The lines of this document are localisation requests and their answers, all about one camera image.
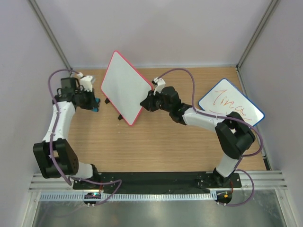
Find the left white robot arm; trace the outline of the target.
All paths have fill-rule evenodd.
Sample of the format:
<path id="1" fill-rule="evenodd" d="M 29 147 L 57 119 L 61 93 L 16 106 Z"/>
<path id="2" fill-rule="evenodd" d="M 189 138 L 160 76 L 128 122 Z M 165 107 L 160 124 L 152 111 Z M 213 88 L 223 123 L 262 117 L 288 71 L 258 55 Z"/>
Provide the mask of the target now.
<path id="1" fill-rule="evenodd" d="M 70 184 L 69 176 L 84 179 L 90 189 L 100 185 L 93 164 L 79 161 L 68 143 L 69 129 L 77 108 L 99 111 L 100 99 L 95 97 L 93 76 L 70 77 L 61 79 L 57 93 L 51 92 L 53 115 L 42 142 L 33 146 L 33 153 L 42 176 L 45 179 L 64 177 Z"/>

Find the red framed whiteboard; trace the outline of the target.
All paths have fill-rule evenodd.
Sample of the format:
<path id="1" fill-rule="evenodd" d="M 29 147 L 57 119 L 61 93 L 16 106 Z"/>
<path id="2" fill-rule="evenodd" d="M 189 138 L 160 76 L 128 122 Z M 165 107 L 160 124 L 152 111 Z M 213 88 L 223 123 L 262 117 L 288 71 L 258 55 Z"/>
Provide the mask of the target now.
<path id="1" fill-rule="evenodd" d="M 128 125 L 139 117 L 143 101 L 153 89 L 141 73 L 119 52 L 114 51 L 101 90 Z"/>

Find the blue whiteboard eraser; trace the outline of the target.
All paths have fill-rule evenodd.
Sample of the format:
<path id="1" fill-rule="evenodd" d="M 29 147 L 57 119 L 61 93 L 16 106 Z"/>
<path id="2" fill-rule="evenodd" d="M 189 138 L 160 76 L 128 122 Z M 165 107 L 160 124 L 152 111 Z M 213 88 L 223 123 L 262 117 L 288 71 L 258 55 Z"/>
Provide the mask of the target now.
<path id="1" fill-rule="evenodd" d="M 99 106 L 100 106 L 100 99 L 99 98 L 95 98 L 92 111 L 93 112 L 98 112 L 99 111 Z"/>

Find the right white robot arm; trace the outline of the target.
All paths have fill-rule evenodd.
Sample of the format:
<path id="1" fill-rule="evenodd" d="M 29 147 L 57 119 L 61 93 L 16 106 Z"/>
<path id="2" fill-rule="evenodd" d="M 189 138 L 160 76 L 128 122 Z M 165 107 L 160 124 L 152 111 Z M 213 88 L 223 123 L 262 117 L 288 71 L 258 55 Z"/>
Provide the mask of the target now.
<path id="1" fill-rule="evenodd" d="M 166 111 L 176 123 L 198 126 L 216 133 L 223 150 L 223 157 L 212 173 L 214 184 L 218 187 L 225 187 L 230 182 L 243 153 L 256 139 L 251 129 L 242 123 L 243 119 L 237 112 L 231 112 L 222 119 L 213 118 L 209 113 L 199 112 L 193 106 L 183 103 L 174 87 L 165 87 L 160 93 L 149 91 L 140 105 L 150 112 Z"/>

